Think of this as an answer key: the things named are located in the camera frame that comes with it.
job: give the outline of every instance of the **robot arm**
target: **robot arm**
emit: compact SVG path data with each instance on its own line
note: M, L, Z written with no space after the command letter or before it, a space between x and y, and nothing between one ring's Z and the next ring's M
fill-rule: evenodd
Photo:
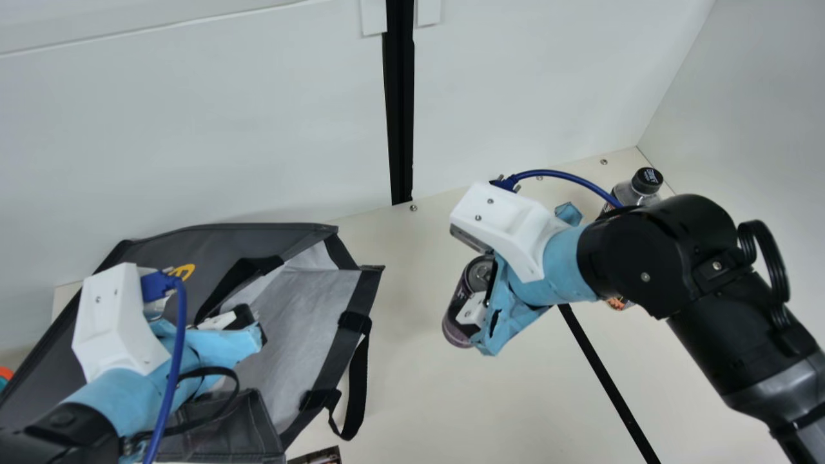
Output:
M169 293L153 284L158 276L167 280L162 272L122 263L83 281L72 349L87 384L22 431L0 430L3 462L130 463L141 458L163 411L176 340L175 326L161 318ZM265 342L247 305L187 330L172 411L206 393Z
M622 295L667 320L725 403L767 424L792 462L825 463L825 355L784 305L784 268L766 229L754 230L772 286L752 268L748 225L738 233L701 196L675 196L584 226L545 211L553 226L542 232L523 213L536 205L477 184L453 211L453 235L486 258L465 269L445 316L448 340L494 355L551 305ZM532 263L541 273L530 273ZM485 266L494 272L479 272Z

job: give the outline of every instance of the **screw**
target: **screw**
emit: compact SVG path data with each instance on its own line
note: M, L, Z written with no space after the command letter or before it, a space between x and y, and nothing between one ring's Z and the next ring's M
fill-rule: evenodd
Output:
M74 414L72 413L57 413L51 416L49 423L55 427L66 427L74 422Z

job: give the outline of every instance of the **white plastic piece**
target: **white plastic piece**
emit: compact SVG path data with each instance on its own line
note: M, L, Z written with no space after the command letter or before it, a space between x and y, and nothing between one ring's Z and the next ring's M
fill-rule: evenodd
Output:
M486 292L474 293L461 307L461 311L455 317L455 321L461 325L484 326L484 316L487 315L487 306L484 305Z
M136 265L122 263L83 280L72 350L86 381L114 368L146 376L170 358L146 322Z
M375 36L387 31L385 0L361 0L361 34Z
M210 317L197 325L198 330L221 330L232 324L238 317L232 311Z
M417 0L416 4L416 26L432 26L441 22L441 0Z
M550 237L570 227L536 200L477 182L450 213L450 223L502 255L522 282L545 278Z

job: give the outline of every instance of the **blue cable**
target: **blue cable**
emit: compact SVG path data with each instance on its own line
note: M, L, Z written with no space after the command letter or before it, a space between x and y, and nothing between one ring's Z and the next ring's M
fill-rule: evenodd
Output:
M151 464L158 455L160 440L166 430L166 421L172 412L172 401L175 399L177 389L177 377L181 373L181 359L183 358L183 342L186 337L186 287L183 280L175 278L175 289L177 290L177 327L175 330L175 347L172 349L172 365L169 367L169 378L166 382L166 392L163 394L163 402L158 413L158 422L152 432L152 439L146 448L144 464Z
M544 176L548 178L559 178L568 180L570 182L575 182L578 185L583 187L587 187L590 190L594 191L598 196L601 196L605 199L608 203L610 203L615 208L621 208L623 205L620 201L616 200L610 193L606 192L601 187L597 186L595 183L588 181L585 178L580 178L579 176L573 175L571 173L565 173L563 171L554 171L553 169L533 169L531 171L525 171L523 173L513 174L509 178L501 180L501 181L493 181L492 184L496 187L501 187L509 191L513 191L516 184L519 181L522 181L527 178L537 178L538 176Z

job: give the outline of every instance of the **yellow logo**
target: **yellow logo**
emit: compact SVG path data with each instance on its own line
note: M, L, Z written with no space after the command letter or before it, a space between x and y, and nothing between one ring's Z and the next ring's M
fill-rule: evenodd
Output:
M169 271L170 276L180 277L181 280L185 281L189 278L190 275L195 271L194 264L184 264L183 266L178 266L173 270Z

